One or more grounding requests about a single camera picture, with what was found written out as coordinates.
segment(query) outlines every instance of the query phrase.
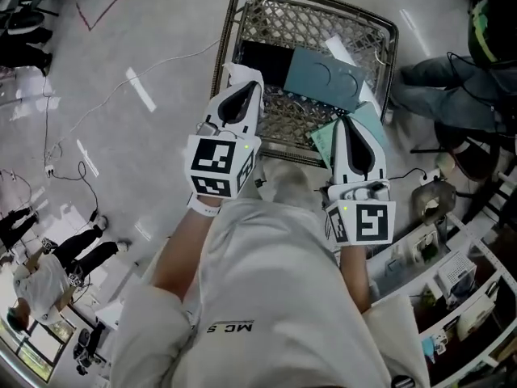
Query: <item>hand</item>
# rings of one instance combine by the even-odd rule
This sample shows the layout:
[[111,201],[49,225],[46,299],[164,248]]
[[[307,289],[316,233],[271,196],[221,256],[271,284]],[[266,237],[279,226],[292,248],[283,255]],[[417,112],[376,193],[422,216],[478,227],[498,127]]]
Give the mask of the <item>hand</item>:
[[210,207],[220,207],[222,198],[209,197],[209,196],[197,196],[197,199],[203,204],[209,205]]

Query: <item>forearm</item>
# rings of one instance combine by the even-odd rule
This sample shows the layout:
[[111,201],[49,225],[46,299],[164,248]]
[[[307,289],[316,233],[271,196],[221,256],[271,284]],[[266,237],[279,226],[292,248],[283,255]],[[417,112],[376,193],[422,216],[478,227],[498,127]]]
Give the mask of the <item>forearm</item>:
[[366,249],[363,246],[349,246],[341,249],[341,274],[359,312],[363,313],[370,309]]
[[72,300],[72,296],[74,295],[76,287],[70,286],[64,293],[63,296],[61,296],[59,299],[57,299],[56,303],[54,303],[54,306],[57,310],[60,312],[65,308],[66,305],[69,304],[69,302]]
[[[198,199],[212,207],[221,205],[221,200],[216,198]],[[187,211],[158,259],[151,281],[153,286],[171,292],[181,300],[185,298],[212,222],[213,217],[203,216],[192,209]]]
[[25,263],[25,267],[30,273],[32,273],[38,266],[38,260],[40,259],[40,256],[43,254],[43,251],[44,248],[41,247],[36,253],[29,257],[29,260]]

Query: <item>trousers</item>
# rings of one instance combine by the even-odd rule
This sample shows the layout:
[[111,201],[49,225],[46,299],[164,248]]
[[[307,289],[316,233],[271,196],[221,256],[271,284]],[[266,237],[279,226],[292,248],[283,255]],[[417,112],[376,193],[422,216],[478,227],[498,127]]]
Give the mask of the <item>trousers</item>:
[[98,226],[94,226],[92,230],[87,230],[84,233],[77,234],[65,240],[54,250],[53,254],[57,257],[67,274],[72,272],[76,266],[75,262],[77,261],[84,277],[86,277],[119,250],[115,242],[104,242],[99,244],[82,259],[76,260],[83,250],[102,235],[103,232],[101,229]]
[[[486,101],[474,99],[461,85]],[[490,107],[498,95],[498,85],[488,72],[458,58],[453,58],[451,65],[447,57],[402,67],[391,89],[391,100],[398,109],[445,125],[486,132],[504,130],[498,113]]]
[[11,211],[6,217],[0,220],[0,240],[2,240],[7,250],[13,247],[37,222],[36,216],[32,216],[25,220],[17,229],[11,228],[20,218],[28,216],[30,213],[31,210],[27,207],[19,211]]
[[48,62],[48,54],[28,43],[45,43],[52,32],[38,27],[36,30],[22,35],[0,36],[0,65],[8,68],[35,66],[43,69]]

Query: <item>person wearing black pants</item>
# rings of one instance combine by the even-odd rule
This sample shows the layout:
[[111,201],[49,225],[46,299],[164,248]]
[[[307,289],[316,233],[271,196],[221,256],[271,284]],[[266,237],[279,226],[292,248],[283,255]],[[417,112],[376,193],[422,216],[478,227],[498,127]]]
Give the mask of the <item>person wearing black pants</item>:
[[20,227],[13,229],[12,226],[20,219],[28,216],[31,213],[31,208],[19,211],[11,211],[0,220],[0,255],[11,249],[16,242],[18,242],[29,229],[39,221],[38,214],[34,213],[31,217],[25,220]]
[[103,228],[98,225],[93,229],[77,234],[65,240],[50,255],[39,249],[25,265],[20,265],[13,275],[13,287],[18,297],[17,306],[7,312],[7,322],[14,331],[27,330],[29,317],[40,323],[51,325],[61,320],[61,312],[72,300],[77,288],[72,274],[81,278],[88,276],[94,269],[112,257],[117,251],[126,252],[126,242],[104,242],[82,259],[76,258],[97,238],[103,235]]
[[21,35],[10,35],[4,31],[0,36],[0,66],[8,68],[35,66],[44,76],[47,76],[52,54],[29,44],[47,43],[51,36],[52,32],[43,27]]

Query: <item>white cable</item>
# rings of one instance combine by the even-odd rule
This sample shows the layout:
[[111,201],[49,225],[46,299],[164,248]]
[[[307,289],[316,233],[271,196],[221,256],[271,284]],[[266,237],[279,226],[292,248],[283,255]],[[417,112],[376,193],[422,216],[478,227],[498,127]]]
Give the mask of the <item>white cable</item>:
[[207,48],[204,48],[203,50],[200,50],[199,52],[196,52],[196,53],[191,53],[189,55],[183,55],[183,56],[176,56],[176,57],[170,57],[169,59],[165,59],[164,61],[159,61],[158,63],[155,63],[154,65],[152,65],[151,67],[149,67],[148,69],[144,70],[143,72],[139,73],[137,76],[134,76],[133,78],[130,78],[130,79],[126,79],[125,81],[119,83],[115,89],[111,92],[111,94],[106,98],[106,100],[104,100],[104,102],[102,102],[100,105],[97,105],[95,108],[92,108],[91,110],[89,110],[87,113],[85,113],[82,118],[77,122],[76,125],[74,125],[72,127],[72,129],[66,134],[64,135],[58,142],[56,142],[53,147],[50,149],[50,151],[47,153],[47,159],[49,159],[51,156],[52,156],[52,153],[53,151],[59,146],[59,144],[61,142],[63,142],[80,124],[81,122],[84,121],[84,119],[90,115],[93,111],[96,111],[97,109],[103,107],[108,100],[110,100],[110,98],[113,96],[113,94],[115,94],[115,92],[117,91],[117,89],[119,89],[121,86],[123,86],[124,84],[132,81],[133,79],[136,79],[136,78],[139,78],[140,76],[144,75],[144,74],[147,74],[149,71],[151,71],[152,69],[154,69],[156,66],[160,66],[168,61],[176,61],[178,59],[186,59],[187,57],[194,57],[194,56],[198,56],[202,53],[205,53],[206,51],[208,51],[211,47],[215,46],[216,44],[218,44],[219,42],[221,41],[221,39],[217,39],[215,42],[213,42],[212,44],[210,44]]

